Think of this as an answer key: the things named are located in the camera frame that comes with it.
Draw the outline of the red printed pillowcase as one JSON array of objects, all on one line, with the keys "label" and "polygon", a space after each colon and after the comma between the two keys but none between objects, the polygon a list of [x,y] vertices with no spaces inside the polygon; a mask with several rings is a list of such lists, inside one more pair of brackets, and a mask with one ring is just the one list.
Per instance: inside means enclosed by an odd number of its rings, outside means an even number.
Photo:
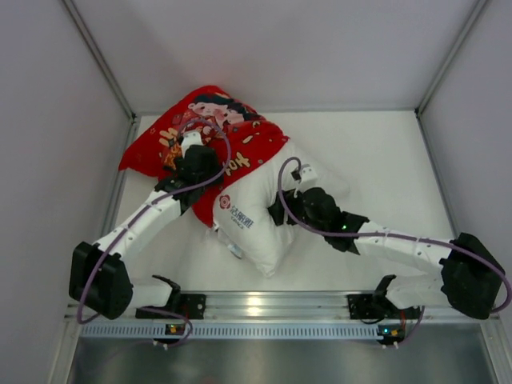
[{"label": "red printed pillowcase", "polygon": [[251,106],[217,86],[203,86],[169,108],[141,134],[124,152],[118,169],[164,179],[174,172],[176,159],[182,156],[178,136],[190,130],[199,132],[202,143],[228,162],[223,182],[207,188],[192,206],[196,217],[208,227],[213,225],[214,200],[221,191],[271,160],[289,140]]}]

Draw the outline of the white pillow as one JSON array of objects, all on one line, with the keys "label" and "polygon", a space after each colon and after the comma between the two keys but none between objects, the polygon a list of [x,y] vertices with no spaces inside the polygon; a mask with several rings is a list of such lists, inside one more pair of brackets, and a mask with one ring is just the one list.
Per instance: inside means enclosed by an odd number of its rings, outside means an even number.
[{"label": "white pillow", "polygon": [[225,236],[232,251],[267,278],[275,274],[299,232],[297,226],[276,225],[268,211],[278,200],[278,172],[290,157],[312,166],[318,176],[316,185],[335,199],[348,196],[345,179],[289,141],[271,160],[228,186],[213,205],[214,228]]}]

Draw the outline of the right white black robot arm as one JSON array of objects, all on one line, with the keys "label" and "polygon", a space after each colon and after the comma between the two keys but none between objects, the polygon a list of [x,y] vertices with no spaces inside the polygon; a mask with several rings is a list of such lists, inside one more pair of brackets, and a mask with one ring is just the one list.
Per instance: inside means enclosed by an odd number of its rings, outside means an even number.
[{"label": "right white black robot arm", "polygon": [[416,238],[341,210],[324,189],[288,190],[268,212],[277,226],[299,224],[340,252],[381,258],[411,267],[416,276],[384,276],[374,291],[378,302],[398,309],[450,306],[465,316],[487,319],[494,311],[505,271],[472,234],[455,239]]}]

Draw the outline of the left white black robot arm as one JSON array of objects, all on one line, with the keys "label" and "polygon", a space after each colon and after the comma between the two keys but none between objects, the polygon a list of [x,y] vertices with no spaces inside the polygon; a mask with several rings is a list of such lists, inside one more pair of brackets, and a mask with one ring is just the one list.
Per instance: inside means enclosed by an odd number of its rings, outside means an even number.
[{"label": "left white black robot arm", "polygon": [[73,251],[69,296],[110,320],[128,309],[171,307],[177,283],[159,275],[136,279],[130,268],[150,241],[195,204],[210,184],[222,181],[215,150],[191,145],[176,160],[175,170],[157,183],[143,204],[96,242]]}]

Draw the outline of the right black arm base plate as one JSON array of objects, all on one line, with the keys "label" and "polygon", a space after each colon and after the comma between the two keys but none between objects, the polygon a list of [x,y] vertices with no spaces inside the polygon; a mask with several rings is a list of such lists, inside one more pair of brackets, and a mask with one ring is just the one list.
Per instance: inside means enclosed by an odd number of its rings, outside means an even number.
[{"label": "right black arm base plate", "polygon": [[419,307],[397,308],[383,296],[374,294],[349,294],[346,296],[350,319],[373,324],[383,320],[418,319]]}]

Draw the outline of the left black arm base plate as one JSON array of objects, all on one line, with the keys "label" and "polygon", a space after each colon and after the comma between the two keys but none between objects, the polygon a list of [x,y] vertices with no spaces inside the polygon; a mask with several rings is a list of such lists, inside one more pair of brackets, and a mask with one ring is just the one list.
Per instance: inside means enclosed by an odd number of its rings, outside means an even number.
[{"label": "left black arm base plate", "polygon": [[206,309],[204,294],[173,293],[162,307],[145,306],[136,309],[137,319],[181,319],[203,320]]}]

